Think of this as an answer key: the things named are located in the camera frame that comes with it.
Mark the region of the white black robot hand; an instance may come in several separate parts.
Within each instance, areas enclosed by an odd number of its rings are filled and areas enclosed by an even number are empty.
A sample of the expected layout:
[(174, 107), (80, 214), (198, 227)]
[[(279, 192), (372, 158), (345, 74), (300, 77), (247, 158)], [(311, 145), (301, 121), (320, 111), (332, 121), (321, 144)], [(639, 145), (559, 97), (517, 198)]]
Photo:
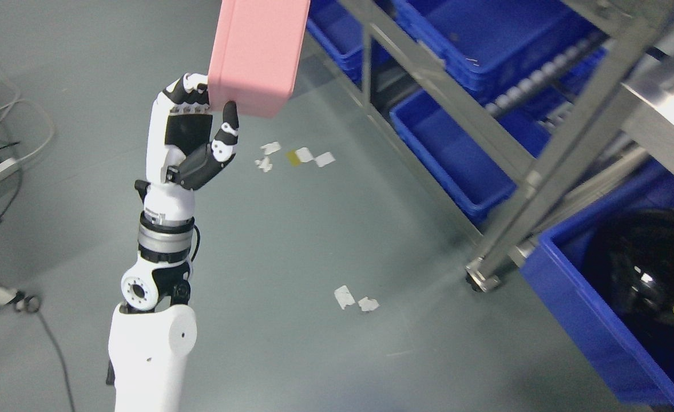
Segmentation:
[(194, 193), (234, 159), (237, 104), (228, 101), (211, 138), (212, 114), (204, 74), (186, 73), (152, 102), (146, 146), (144, 214), (154, 224), (182, 224), (194, 214)]

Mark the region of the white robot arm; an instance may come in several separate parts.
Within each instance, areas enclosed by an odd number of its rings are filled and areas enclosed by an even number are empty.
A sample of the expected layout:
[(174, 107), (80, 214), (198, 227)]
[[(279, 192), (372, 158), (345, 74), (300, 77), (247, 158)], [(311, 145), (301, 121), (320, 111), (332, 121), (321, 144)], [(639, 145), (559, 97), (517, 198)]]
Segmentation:
[(147, 136), (135, 263), (120, 281), (112, 315), (106, 377), (115, 411), (178, 411), (183, 378), (197, 339), (189, 305), (193, 259), (201, 239), (195, 192), (237, 153), (235, 102), (212, 125), (207, 77), (186, 73), (157, 94)]

